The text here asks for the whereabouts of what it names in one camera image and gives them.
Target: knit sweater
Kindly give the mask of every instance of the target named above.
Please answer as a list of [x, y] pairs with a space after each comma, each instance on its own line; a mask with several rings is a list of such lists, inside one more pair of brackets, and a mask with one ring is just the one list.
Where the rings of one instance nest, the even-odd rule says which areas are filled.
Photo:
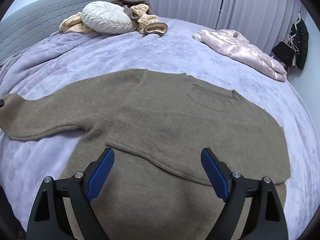
[[[92, 201], [111, 239], [205, 239], [223, 202], [201, 166], [204, 147], [245, 177], [271, 177], [284, 203], [290, 164], [283, 129], [234, 90], [134, 69], [75, 82], [35, 101], [15, 94], [4, 101], [0, 127], [12, 139], [87, 131], [61, 178], [83, 171], [105, 147], [115, 150], [115, 165]], [[238, 236], [248, 204], [244, 210]]]

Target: clothes hanger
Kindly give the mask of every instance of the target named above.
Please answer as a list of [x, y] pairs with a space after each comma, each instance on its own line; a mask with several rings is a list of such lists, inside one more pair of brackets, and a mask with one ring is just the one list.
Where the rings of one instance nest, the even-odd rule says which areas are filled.
[[293, 43], [293, 38], [295, 37], [295, 35], [294, 35], [294, 36], [289, 36], [288, 46], [289, 46], [291, 49], [293, 49], [295, 52], [298, 52], [299, 49], [298, 49], [297, 46]]
[[300, 11], [299, 11], [299, 20], [294, 23], [294, 27], [296, 28], [296, 31], [298, 31], [298, 29], [297, 29], [297, 24], [298, 24], [299, 22], [301, 22], [301, 13], [300, 13]]

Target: pink satin garment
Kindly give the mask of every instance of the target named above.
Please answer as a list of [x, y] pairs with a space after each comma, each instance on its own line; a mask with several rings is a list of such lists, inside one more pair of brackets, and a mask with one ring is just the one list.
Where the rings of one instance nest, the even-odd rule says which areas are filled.
[[283, 66], [252, 45], [239, 32], [234, 30], [218, 30], [209, 32], [202, 30], [194, 34], [197, 41], [203, 42], [219, 54], [244, 63], [266, 76], [285, 82], [287, 72]]

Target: bed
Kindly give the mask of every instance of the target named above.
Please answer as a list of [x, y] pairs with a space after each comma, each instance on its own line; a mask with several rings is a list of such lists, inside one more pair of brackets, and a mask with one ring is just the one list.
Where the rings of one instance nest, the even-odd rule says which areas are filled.
[[[320, 144], [308, 110], [292, 85], [268, 78], [195, 41], [193, 33], [209, 28], [181, 20], [162, 18], [169, 27], [163, 37], [138, 32], [118, 36], [55, 32], [66, 16], [90, 1], [39, 0], [0, 23], [0, 31], [9, 29], [0, 34], [0, 97], [17, 93], [35, 100], [75, 81], [130, 68], [186, 73], [234, 89], [284, 128], [291, 165], [284, 213], [289, 239], [297, 239], [320, 204]], [[43, 178], [60, 176], [83, 134], [81, 130], [68, 131], [19, 142], [0, 132], [0, 184], [25, 230]]]

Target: black jacket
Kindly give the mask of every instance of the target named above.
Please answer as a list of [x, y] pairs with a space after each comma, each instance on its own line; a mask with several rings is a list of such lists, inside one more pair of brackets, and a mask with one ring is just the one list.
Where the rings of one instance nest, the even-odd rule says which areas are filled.
[[303, 20], [297, 24], [297, 29], [298, 31], [296, 31], [295, 26], [292, 25], [290, 35], [297, 33], [297, 35], [293, 38], [293, 43], [299, 50], [296, 52], [296, 65], [299, 69], [303, 69], [308, 54], [309, 33]]

